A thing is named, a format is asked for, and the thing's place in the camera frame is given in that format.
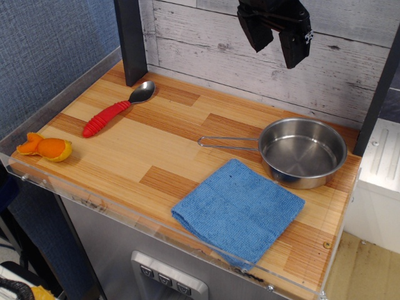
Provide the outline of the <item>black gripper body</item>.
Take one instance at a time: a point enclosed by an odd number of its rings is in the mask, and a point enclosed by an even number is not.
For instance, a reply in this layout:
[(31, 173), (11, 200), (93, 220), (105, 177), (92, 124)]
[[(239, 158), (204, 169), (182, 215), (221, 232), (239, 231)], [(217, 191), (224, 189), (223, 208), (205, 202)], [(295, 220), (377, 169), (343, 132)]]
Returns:
[(237, 12), (257, 17), (271, 30), (312, 31), (308, 10), (300, 1), (239, 1)]

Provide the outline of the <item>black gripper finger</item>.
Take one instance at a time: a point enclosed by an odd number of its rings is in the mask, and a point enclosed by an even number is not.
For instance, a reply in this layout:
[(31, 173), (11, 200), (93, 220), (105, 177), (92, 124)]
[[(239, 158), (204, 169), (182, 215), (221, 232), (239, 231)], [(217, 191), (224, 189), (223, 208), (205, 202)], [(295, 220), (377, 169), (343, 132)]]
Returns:
[(279, 33), (281, 49), (286, 67), (295, 68), (302, 60), (309, 56), (312, 40), (312, 31), (307, 33), (282, 31)]
[(273, 41), (273, 32), (262, 24), (257, 17), (249, 17), (237, 13), (239, 23), (251, 47), (258, 53)]

